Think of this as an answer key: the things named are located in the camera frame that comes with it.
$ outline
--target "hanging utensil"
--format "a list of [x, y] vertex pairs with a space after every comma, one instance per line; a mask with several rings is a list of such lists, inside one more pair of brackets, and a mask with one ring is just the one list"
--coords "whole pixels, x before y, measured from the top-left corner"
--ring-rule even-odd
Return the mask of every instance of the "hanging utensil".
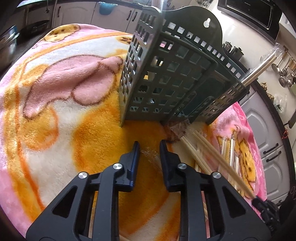
[[293, 78], [295, 76], [295, 70], [296, 70], [296, 63], [294, 63], [293, 68], [292, 68], [292, 70], [291, 70], [291, 72], [289, 74], [290, 77], [287, 78], [287, 85], [288, 85], [288, 87], [291, 87], [292, 84], [293, 84]]
[[279, 65], [281, 64], [281, 62], [283, 61], [283, 59], [286, 57], [286, 55], [288, 53], [288, 49], [285, 46], [284, 46], [284, 48], [285, 48], [285, 52], [283, 53], [279, 63], [278, 64], [275, 64], [275, 63], [271, 64], [271, 68], [276, 73], [279, 73], [279, 71], [280, 71]]
[[280, 77], [279, 77], [279, 83], [282, 87], [286, 87], [287, 85], [287, 78], [286, 76], [288, 75], [288, 68], [291, 64], [291, 61], [293, 60], [293, 58], [289, 58], [288, 62], [286, 63], [285, 67], [279, 71], [280, 73]]

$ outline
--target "metal screw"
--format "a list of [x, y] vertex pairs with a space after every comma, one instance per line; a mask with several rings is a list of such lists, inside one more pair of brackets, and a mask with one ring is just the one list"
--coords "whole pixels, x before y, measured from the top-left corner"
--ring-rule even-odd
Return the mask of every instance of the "metal screw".
[[115, 163], [115, 164], [113, 165], [113, 168], [114, 168], [115, 170], [119, 170], [119, 169], [122, 168], [122, 164], [120, 164], [120, 163]]
[[213, 178], [219, 179], [221, 177], [221, 173], [213, 172]]
[[180, 164], [178, 164], [178, 168], [179, 169], [186, 169], [187, 165], [185, 163], [180, 163]]
[[87, 173], [86, 172], [81, 172], [78, 174], [78, 177], [81, 178], [81, 179], [84, 179], [87, 177]]

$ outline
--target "utensil holder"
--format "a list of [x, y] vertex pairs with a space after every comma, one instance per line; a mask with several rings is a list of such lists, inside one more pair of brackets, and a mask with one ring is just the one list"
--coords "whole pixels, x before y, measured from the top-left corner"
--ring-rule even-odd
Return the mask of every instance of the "utensil holder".
[[143, 7], [118, 88], [121, 125], [185, 119], [210, 124], [246, 95], [242, 76], [224, 53], [222, 29], [210, 11]]

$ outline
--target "fleece blanket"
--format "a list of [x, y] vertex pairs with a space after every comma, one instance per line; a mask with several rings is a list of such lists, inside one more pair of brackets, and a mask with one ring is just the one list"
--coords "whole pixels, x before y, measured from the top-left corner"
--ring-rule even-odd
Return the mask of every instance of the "fleece blanket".
[[[81, 171], [101, 172], [139, 141], [141, 157], [133, 192], [119, 195], [120, 234], [130, 241], [175, 241], [180, 195], [168, 193], [156, 161], [159, 142], [172, 139], [158, 122], [126, 121], [120, 127], [118, 84], [131, 35], [99, 27], [60, 26], [35, 44], [0, 82], [0, 205], [18, 231], [28, 227]], [[259, 151], [238, 104], [204, 127], [216, 148], [238, 134], [255, 177], [246, 182], [266, 199]], [[194, 160], [178, 141], [168, 149]]]

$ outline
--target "kitchen cabinet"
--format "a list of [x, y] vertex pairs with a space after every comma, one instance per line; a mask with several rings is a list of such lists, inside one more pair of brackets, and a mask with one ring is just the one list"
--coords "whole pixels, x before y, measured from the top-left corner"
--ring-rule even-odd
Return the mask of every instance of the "kitchen cabinet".
[[38, 8], [36, 10], [28, 12], [27, 25], [31, 23], [36, 23], [42, 20], [51, 20], [53, 6], [49, 6], [48, 9], [49, 9], [48, 13], [46, 13], [46, 7]]
[[278, 207], [282, 204], [283, 201], [287, 198], [289, 193], [285, 193], [284, 195], [272, 200], [274, 204], [276, 204]]
[[258, 93], [254, 93], [242, 105], [242, 110], [253, 130], [261, 158], [283, 145], [276, 124]]
[[267, 198], [275, 200], [289, 192], [290, 177], [288, 160], [284, 146], [262, 159]]
[[113, 29], [121, 32], [126, 32], [128, 25], [131, 20], [132, 24], [136, 24], [141, 14], [139, 14], [139, 10], [117, 5], [114, 6], [112, 12], [109, 15], [102, 15], [99, 13], [100, 6], [102, 3], [97, 3], [94, 9], [94, 14], [91, 20], [91, 24], [105, 28], [105, 29]]
[[279, 20], [279, 23], [285, 29], [287, 29], [290, 32], [290, 34], [293, 35], [294, 38], [296, 38], [296, 33], [295, 33], [293, 27], [291, 26], [291, 24], [289, 23], [287, 17], [284, 14], [281, 15], [281, 19]]
[[57, 4], [54, 27], [71, 23], [91, 24], [96, 2], [69, 2]]
[[126, 29], [126, 33], [129, 33], [129, 34], [134, 33], [136, 26], [138, 24], [138, 20], [140, 19], [141, 13], [142, 13], [141, 10], [138, 10], [138, 9], [134, 10], [133, 15], [131, 16], [131, 20]]
[[243, 105], [253, 94], [255, 93], [254, 89], [250, 87], [250, 91], [239, 101], [240, 105]]

